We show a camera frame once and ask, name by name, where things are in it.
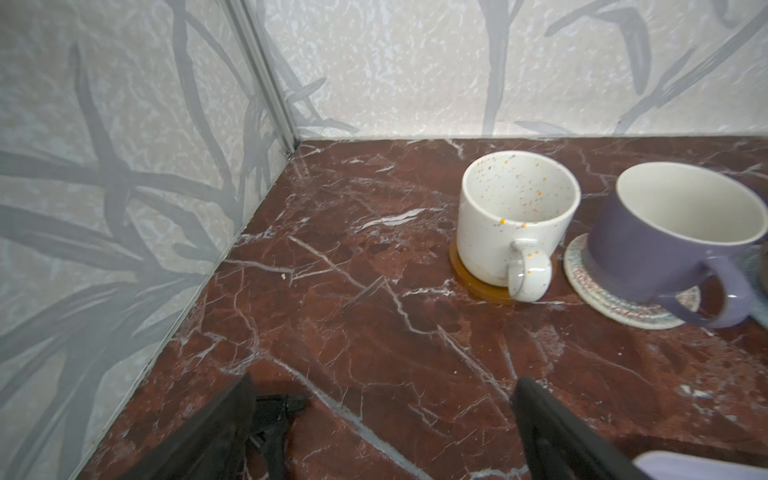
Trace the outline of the white speckled mug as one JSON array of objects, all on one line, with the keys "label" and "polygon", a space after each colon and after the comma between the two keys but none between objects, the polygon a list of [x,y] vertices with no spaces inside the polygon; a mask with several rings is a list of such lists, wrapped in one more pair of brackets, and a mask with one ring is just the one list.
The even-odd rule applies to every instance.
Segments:
[{"label": "white speckled mug", "polygon": [[461,180],[456,241],[463,266],[516,302],[540,300],[580,201],[575,175],[549,157],[501,151],[475,160]]}]

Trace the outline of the brown wooden coaster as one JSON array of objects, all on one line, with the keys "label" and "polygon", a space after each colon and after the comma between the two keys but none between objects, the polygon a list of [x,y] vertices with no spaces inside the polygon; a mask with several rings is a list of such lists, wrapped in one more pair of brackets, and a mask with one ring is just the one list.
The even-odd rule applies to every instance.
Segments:
[{"label": "brown wooden coaster", "polygon": [[457,281],[471,295],[491,304],[510,305],[515,303],[515,300],[509,296],[506,287],[502,288],[484,283],[469,272],[460,259],[456,237],[453,237],[450,242],[449,258]]}]

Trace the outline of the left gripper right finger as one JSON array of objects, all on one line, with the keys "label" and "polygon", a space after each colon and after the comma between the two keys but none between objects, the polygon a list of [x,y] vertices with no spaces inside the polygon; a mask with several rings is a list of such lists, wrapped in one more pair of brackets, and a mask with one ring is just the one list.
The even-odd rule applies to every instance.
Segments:
[{"label": "left gripper right finger", "polygon": [[643,471],[531,378],[512,409],[533,479],[646,479]]}]

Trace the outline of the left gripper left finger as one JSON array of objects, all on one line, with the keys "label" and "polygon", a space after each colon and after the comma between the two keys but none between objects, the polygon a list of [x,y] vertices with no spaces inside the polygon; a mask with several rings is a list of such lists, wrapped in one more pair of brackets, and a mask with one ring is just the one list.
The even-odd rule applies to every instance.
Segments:
[{"label": "left gripper left finger", "polygon": [[234,479],[245,456],[255,392],[245,374],[143,455],[123,479]]}]

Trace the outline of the lilac mug white inside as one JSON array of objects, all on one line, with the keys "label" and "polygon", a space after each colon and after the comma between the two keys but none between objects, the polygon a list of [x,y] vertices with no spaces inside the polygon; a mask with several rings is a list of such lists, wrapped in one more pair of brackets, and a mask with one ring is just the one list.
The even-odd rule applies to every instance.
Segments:
[{"label": "lilac mug white inside", "polygon": [[[742,183],[699,166],[642,163],[619,175],[587,235],[585,266],[617,297],[657,304],[692,325],[728,328],[754,303],[735,260],[766,233],[766,204]],[[705,317],[676,296],[710,277],[723,305]]]}]

